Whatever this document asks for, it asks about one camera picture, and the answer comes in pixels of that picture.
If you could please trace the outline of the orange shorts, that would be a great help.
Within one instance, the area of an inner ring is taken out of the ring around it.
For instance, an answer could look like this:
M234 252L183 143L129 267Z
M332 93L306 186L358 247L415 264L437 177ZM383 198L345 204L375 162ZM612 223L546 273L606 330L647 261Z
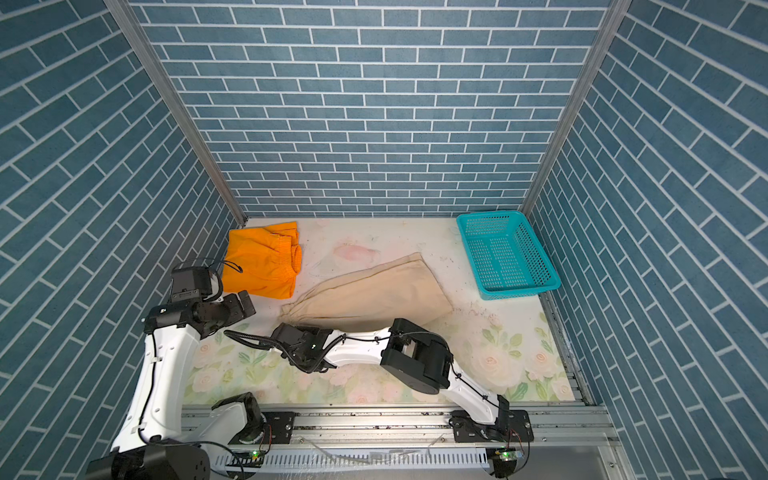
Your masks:
M294 295L302 249L296 222L231 230L225 260L241 272L223 268L225 292L287 300Z

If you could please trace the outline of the beige shorts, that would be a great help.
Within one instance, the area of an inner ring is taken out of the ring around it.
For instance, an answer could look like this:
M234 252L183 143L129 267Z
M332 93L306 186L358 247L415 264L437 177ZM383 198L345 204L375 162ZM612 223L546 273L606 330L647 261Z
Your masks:
M404 318L424 326L453 305L420 253L325 280L281 307L278 320L344 332L379 330Z

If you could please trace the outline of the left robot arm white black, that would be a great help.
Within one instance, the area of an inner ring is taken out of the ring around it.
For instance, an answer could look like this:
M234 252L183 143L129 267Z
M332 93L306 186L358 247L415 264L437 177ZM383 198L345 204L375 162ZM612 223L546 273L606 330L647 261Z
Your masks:
M231 440L264 439L266 418L244 392L216 402L193 431L182 431L184 388L203 339L254 314L244 291L225 294L212 266L177 266L165 304L142 321L144 354L125 421L88 479L243 479L245 457Z

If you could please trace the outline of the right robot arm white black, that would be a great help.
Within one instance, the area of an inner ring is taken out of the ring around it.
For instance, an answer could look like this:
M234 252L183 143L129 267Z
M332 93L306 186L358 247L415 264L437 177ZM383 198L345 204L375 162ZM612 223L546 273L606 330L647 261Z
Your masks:
M458 443L533 442L529 415L482 387L460 367L447 340L397 318L376 331L347 333L280 324L265 340L298 370L321 373L348 365L379 366L416 393L442 395L458 406L448 424Z

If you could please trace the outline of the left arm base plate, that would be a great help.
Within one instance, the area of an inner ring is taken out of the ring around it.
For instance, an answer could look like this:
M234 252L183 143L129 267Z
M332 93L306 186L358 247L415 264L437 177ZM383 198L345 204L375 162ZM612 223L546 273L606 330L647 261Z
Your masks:
M296 413L290 411L261 413L255 420L248 420L232 442L241 445L289 444L295 419Z

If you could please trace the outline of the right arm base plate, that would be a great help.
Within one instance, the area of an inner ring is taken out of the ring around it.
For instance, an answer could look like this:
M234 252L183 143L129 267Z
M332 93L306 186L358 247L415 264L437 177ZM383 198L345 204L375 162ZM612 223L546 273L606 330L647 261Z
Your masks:
M530 417L525 410L510 410L506 426L498 422L478 423L467 412L455 410L451 413L448 425L456 443L529 443L534 440Z

